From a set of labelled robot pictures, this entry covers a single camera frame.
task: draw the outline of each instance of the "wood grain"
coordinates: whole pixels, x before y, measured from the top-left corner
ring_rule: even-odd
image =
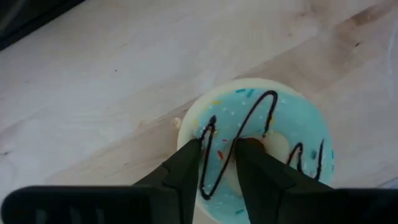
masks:
[[[397,7],[87,1],[0,52],[0,198],[31,184],[134,183],[174,152],[172,118],[236,77],[285,83],[322,110],[332,186],[381,185],[398,171],[397,75],[386,63]]]

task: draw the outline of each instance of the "donut hole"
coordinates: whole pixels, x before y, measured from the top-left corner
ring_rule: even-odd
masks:
[[[247,139],[253,139],[255,144],[261,143],[264,147],[264,153],[270,154],[272,157],[281,162],[285,162],[287,156],[289,155],[289,142],[281,133],[269,131],[264,138],[253,137]],[[225,170],[225,179],[229,187],[231,187],[236,194],[242,196],[242,190],[239,184],[238,172],[235,163],[235,155],[233,153]]]

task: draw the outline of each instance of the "blue frosting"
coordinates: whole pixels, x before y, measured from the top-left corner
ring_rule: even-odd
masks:
[[[240,126],[249,110],[258,98],[268,89],[241,89],[235,90],[217,97],[208,105],[203,114],[194,120],[197,130],[196,138],[200,138],[210,118],[216,115],[216,131],[213,135],[213,143],[208,158],[208,168],[205,177],[205,192],[209,193],[213,188],[217,176],[225,163],[229,152],[229,146],[236,136]],[[327,183],[334,172],[334,155],[331,138],[325,120],[318,109],[305,98],[293,96],[277,91],[278,100],[273,114],[273,122],[269,131],[277,131],[283,134],[292,152],[298,142],[303,143],[302,164],[303,172],[310,177],[315,176],[318,167],[318,153],[320,144],[324,139],[322,171],[320,182]],[[265,97],[248,119],[240,137],[259,137],[264,134],[264,126],[272,103],[272,96]],[[208,135],[203,145],[206,146]],[[297,167],[297,153],[291,163],[291,167]],[[203,169],[203,161],[200,165],[200,175]],[[228,185],[225,178],[216,189],[209,201],[200,198],[207,212],[220,223],[250,223],[242,196],[235,193]]]

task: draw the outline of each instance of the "donut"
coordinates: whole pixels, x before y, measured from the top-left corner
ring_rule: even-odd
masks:
[[[261,140],[264,153],[324,184],[333,176],[331,137],[311,102],[272,80],[233,80],[196,100],[177,141],[201,141],[197,206],[219,223],[250,223],[232,153],[239,138]]]

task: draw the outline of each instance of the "wooden table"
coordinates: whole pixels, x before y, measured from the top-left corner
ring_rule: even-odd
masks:
[[[332,186],[380,186],[398,174],[397,28],[395,0],[88,0],[0,52],[0,198],[134,183],[176,150],[172,118],[236,77],[322,110]]]

